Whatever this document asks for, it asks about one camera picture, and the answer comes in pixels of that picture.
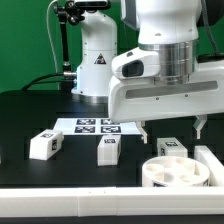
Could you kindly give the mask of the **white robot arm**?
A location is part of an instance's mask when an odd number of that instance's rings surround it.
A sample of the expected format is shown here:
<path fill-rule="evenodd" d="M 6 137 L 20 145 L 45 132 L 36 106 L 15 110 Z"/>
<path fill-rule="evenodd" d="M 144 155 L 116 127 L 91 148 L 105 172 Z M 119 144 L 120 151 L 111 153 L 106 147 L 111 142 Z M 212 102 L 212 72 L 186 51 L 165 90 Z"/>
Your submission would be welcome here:
<path fill-rule="evenodd" d="M 207 0 L 121 0 L 122 20 L 139 32 L 138 46 L 117 57 L 105 54 L 100 40 L 102 14 L 92 2 L 74 0 L 86 11 L 84 55 L 73 92 L 89 102 L 108 102 L 115 123 L 134 122 L 146 135 L 150 120 L 224 112 L 224 58 L 201 63 L 198 27 L 209 25 Z"/>

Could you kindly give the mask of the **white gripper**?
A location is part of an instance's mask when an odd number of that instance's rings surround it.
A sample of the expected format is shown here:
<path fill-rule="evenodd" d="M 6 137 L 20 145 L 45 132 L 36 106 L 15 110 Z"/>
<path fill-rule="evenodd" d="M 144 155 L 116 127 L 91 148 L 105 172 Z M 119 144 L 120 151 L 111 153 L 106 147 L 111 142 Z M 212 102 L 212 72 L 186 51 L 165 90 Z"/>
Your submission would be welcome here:
<path fill-rule="evenodd" d="M 109 84 L 108 114 L 114 122 L 137 121 L 147 143 L 147 120 L 196 116 L 196 138 L 208 114 L 224 112 L 224 60 L 198 63 L 184 84 L 158 86 L 159 54 L 135 48 L 115 57 Z"/>

